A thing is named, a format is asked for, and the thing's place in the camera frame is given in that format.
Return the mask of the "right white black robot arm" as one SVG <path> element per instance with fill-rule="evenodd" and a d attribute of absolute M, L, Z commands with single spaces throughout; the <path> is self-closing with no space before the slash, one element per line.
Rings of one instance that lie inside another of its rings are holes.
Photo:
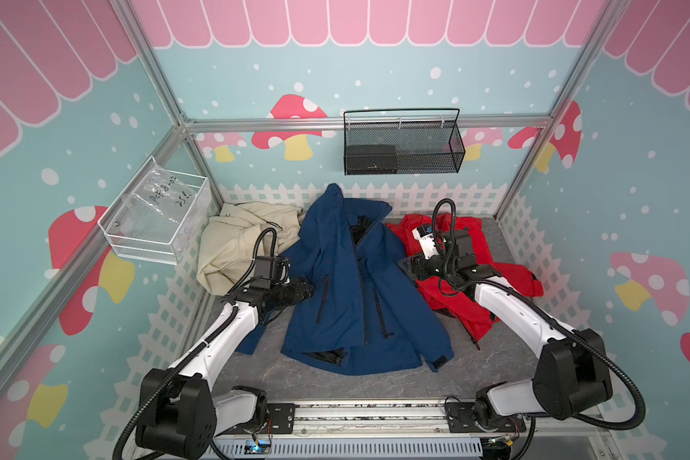
<path fill-rule="evenodd" d="M 446 228 L 433 215 L 408 231 L 418 243 L 416 254 L 401 260 L 402 271 L 414 282 L 436 281 L 450 293 L 463 293 L 495 315 L 532 350 L 538 359 L 531 379 L 500 383 L 479 390 L 473 417 L 481 429 L 492 429 L 515 415 L 569 418 L 600 429 L 626 431 L 639 427 L 647 407 L 631 377 L 606 354 L 595 331 L 579 331 L 551 316 L 517 291 L 496 268 L 481 264 L 473 253 L 469 231 L 457 227 L 450 216 Z M 629 391 L 634 412 L 620 422 L 586 415 L 586 410 L 613 398 L 613 378 Z"/>

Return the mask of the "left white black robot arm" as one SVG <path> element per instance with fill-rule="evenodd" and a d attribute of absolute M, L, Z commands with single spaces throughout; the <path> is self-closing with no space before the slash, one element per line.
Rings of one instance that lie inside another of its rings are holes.
<path fill-rule="evenodd" d="M 220 299 L 218 318 L 177 361 L 149 370 L 142 379 L 138 408 L 121 431 L 113 458 L 122 458 L 128 441 L 134 441 L 148 450 L 149 459 L 199 459 L 216 448 L 217 435 L 232 427 L 258 432 L 268 425 L 265 391 L 238 386 L 214 398 L 212 390 L 249 335 L 314 295 L 307 278 L 291 278 L 291 263 L 275 252 L 277 239 L 274 226 L 259 234 L 250 265 Z"/>

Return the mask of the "navy blue jacket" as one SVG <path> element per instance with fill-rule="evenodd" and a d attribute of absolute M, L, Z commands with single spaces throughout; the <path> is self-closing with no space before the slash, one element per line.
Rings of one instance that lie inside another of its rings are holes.
<path fill-rule="evenodd" d="M 315 291 L 295 306 L 281 352 L 314 368 L 363 376 L 454 357 L 450 336 L 398 263 L 402 241 L 384 224 L 388 203 L 345 197 L 331 184 L 283 255 Z"/>

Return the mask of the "red jacket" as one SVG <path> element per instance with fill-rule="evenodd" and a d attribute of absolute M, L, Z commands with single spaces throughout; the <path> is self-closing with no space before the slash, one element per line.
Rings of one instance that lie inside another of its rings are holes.
<path fill-rule="evenodd" d="M 404 244 L 406 254 L 415 256 L 422 252 L 421 245 L 413 235 L 418 227 L 432 224 L 432 218 L 427 215 L 410 214 L 402 218 L 400 222 L 388 224 L 388 228 Z M 471 236 L 471 253 L 476 256 L 477 262 L 484 266 L 490 266 L 497 271 L 504 282 L 511 285 L 517 293 L 526 298 L 544 296 L 544 286 L 535 275 L 525 266 L 519 264 L 498 263 L 494 260 L 491 249 L 483 232 L 483 223 L 479 218 L 463 218 L 456 220 L 456 230 L 466 230 Z M 452 289 L 447 283 L 437 277 L 427 281 L 418 281 L 416 287 L 435 312 L 446 312 L 459 320 L 466 331 L 477 343 L 483 339 L 492 327 L 502 319 L 473 300 L 473 292 L 487 293 L 494 286 L 485 283 L 469 287 L 467 292 L 450 296 Z"/>

